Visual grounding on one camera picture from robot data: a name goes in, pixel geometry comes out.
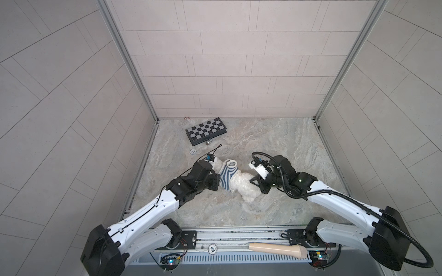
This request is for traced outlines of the blue white striped sweater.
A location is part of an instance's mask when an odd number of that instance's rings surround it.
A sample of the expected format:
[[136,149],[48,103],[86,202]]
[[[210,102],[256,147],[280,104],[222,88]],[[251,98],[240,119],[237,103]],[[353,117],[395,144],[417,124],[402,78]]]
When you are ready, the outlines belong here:
[[237,161],[233,159],[228,159],[222,163],[221,170],[219,174],[219,184],[224,190],[229,192],[234,192],[233,189],[233,176],[238,172]]

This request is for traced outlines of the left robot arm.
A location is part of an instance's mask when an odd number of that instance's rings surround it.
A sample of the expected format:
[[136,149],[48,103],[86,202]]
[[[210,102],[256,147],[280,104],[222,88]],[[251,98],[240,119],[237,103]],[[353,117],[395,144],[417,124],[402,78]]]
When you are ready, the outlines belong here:
[[202,191],[216,191],[219,174],[207,160],[197,161],[188,175],[177,177],[143,208],[122,221],[93,228],[80,257],[90,276],[119,276],[125,267],[157,248],[180,242],[181,228],[165,217]]

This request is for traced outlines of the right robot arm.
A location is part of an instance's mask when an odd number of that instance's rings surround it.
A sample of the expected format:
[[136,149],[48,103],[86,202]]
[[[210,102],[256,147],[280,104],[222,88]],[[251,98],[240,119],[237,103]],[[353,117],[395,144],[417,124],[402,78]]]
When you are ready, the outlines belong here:
[[333,224],[314,217],[302,234],[289,237],[292,242],[305,247],[349,246],[394,271],[410,262],[406,254],[411,236],[394,208],[373,207],[342,194],[313,175],[297,172],[281,155],[254,152],[249,166],[257,172],[251,183],[258,184],[262,193],[277,188],[290,198],[319,204],[350,221],[349,225]]

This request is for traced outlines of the white teddy bear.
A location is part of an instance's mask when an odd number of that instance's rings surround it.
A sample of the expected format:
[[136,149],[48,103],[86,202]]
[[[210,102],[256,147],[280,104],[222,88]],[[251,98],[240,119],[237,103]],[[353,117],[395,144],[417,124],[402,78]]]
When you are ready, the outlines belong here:
[[[215,163],[212,164],[217,174],[220,172],[223,162],[216,157]],[[238,169],[238,172],[232,178],[234,192],[238,192],[247,203],[253,202],[261,194],[260,188],[250,182],[253,177],[252,174]]]

